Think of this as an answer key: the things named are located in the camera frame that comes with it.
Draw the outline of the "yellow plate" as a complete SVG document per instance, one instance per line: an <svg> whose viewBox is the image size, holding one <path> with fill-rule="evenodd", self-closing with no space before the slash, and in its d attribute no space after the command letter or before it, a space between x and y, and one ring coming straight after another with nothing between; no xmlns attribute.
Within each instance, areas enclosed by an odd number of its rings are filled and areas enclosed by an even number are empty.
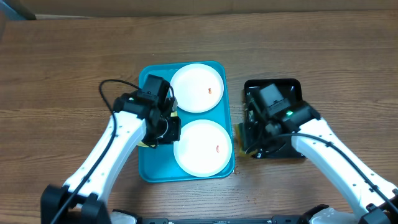
<svg viewBox="0 0 398 224"><path fill-rule="evenodd" d="M171 117L176 117L176 116L178 116L178 113L177 113L176 111L174 111L174 112L172 112L172 113L170 114L170 116L171 116ZM149 145L149 146L147 146L147 145L145 145L142 141L139 142L137 145L140 146L140 147L154 147L154 145Z"/></svg>

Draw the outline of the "white plate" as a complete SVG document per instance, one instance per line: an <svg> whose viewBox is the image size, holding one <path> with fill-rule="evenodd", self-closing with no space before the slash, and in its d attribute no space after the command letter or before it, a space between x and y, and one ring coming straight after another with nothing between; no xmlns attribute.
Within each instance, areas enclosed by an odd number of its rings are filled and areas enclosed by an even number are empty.
<svg viewBox="0 0 398 224"><path fill-rule="evenodd" d="M173 75L171 82L178 107L190 113L203 113L214 108L223 97L224 82L211 66L202 63L186 65Z"/></svg>
<svg viewBox="0 0 398 224"><path fill-rule="evenodd" d="M232 140L220 124L199 119L181 130L174 143L174 157L180 168L195 177L211 177L229 163L233 152Z"/></svg>

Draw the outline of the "yellow green sponge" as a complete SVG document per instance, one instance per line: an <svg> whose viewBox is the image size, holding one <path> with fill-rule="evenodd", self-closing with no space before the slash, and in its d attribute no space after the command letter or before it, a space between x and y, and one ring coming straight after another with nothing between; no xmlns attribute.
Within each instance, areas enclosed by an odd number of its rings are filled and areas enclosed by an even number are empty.
<svg viewBox="0 0 398 224"><path fill-rule="evenodd" d="M234 125L240 156L253 156L258 151L258 128L255 123L239 123Z"/></svg>

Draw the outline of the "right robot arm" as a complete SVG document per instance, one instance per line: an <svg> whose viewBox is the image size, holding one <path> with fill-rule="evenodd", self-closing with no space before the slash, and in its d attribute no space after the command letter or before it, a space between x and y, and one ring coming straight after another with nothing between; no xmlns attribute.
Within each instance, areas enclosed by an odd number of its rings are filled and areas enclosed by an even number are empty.
<svg viewBox="0 0 398 224"><path fill-rule="evenodd" d="M240 127L241 150L269 157L288 149L312 163L352 209L317 205L300 223L397 223L397 186L371 170L306 101L291 102L275 84L246 92L247 121Z"/></svg>

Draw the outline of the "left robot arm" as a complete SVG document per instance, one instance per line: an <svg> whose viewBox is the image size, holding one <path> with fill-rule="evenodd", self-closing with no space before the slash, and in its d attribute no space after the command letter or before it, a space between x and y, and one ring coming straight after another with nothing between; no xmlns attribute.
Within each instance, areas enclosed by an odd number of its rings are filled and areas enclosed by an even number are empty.
<svg viewBox="0 0 398 224"><path fill-rule="evenodd" d="M106 106L111 112L109 123L90 155L62 187L48 185L44 190L42 223L141 223L132 213L108 212L107 201L139 143L155 149L180 139L181 120L172 115L177 99L167 80L149 75L142 87Z"/></svg>

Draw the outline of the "black tray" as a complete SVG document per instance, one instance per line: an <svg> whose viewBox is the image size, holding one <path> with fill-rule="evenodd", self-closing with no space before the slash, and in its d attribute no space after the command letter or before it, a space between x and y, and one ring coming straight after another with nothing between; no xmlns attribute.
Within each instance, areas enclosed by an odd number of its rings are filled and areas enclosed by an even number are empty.
<svg viewBox="0 0 398 224"><path fill-rule="evenodd" d="M251 156L255 159L304 159L305 156L298 153L292 146L290 141L278 140L274 143L279 144L279 148L275 146L265 146L259 144L259 132L261 127L259 122L262 119L256 112L255 106L250 102L251 100L259 101L259 90L263 86L274 84L281 92L284 98L287 98L291 103L296 103L302 100L302 89L300 82L294 78L282 79L258 79L248 80L244 84L244 102L245 102L245 142L243 149L257 143L257 150L251 151L254 154Z"/></svg>

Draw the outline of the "teal plastic tray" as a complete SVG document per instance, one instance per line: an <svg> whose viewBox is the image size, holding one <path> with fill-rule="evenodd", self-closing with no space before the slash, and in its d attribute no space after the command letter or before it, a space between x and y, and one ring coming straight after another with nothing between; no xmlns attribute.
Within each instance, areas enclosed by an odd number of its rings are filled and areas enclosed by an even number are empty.
<svg viewBox="0 0 398 224"><path fill-rule="evenodd" d="M222 64L216 61L202 61L201 63L214 68L222 79L224 92L220 102L214 108L203 113L190 113L179 108L177 110L177 115L181 119L182 126L200 119L214 121L223 127L223 129L228 133L229 141L233 142L225 69ZM156 75L167 81L171 81L177 70L186 65L189 65L189 63L149 65L144 68L139 75L139 86L144 86L144 82L147 80L149 75ZM178 165L174 156L174 146L171 144L159 145L156 149L150 149L145 145L140 146L139 173L145 181L152 183L202 179L201 177L195 177L194 175L185 172Z"/></svg>

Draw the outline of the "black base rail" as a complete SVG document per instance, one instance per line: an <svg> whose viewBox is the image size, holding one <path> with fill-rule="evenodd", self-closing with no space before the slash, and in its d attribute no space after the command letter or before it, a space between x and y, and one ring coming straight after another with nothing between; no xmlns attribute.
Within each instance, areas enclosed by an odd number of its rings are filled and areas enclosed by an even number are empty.
<svg viewBox="0 0 398 224"><path fill-rule="evenodd" d="M132 212L113 210L110 213L111 223L135 224L301 224L310 223L310 219L326 206L312 208L302 215L275 215L270 218L194 218L194 219L168 219L168 218L143 218Z"/></svg>

